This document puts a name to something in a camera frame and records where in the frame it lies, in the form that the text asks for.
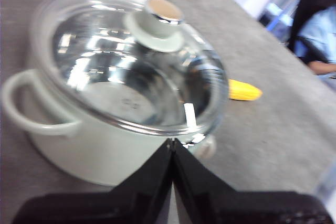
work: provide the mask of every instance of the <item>yellow corn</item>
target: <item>yellow corn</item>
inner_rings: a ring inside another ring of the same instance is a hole
[[[261,97],[262,91],[251,84],[229,80],[229,98],[241,101],[253,101]]]

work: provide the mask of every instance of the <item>person's arm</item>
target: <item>person's arm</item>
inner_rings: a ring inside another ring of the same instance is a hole
[[[321,61],[311,61],[307,65],[315,74],[336,72],[336,64],[324,63]]]

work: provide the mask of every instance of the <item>cooking pot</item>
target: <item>cooking pot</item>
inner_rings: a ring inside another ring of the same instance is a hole
[[[228,84],[219,56],[165,0],[47,0],[28,70],[3,85],[8,116],[81,179],[116,185],[167,137],[210,156]],[[22,86],[23,111],[14,103]]]

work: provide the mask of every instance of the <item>tabletop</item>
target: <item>tabletop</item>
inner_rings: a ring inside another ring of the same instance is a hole
[[[1,1],[2,82],[25,69],[27,29],[41,1]],[[226,104],[214,133],[217,152],[203,164],[238,190],[311,193],[336,153],[335,93],[233,0],[169,1],[213,45],[230,78],[264,92],[257,101]],[[34,196],[109,190],[59,171],[4,114],[1,129],[1,223]],[[171,209],[160,218],[178,223]]]

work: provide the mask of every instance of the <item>light blue shirt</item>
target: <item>light blue shirt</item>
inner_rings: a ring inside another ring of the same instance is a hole
[[[336,5],[315,13],[302,27],[298,36],[308,39],[324,53],[329,63],[336,63]],[[298,57],[305,55],[307,48],[302,42],[295,43],[294,52]]]

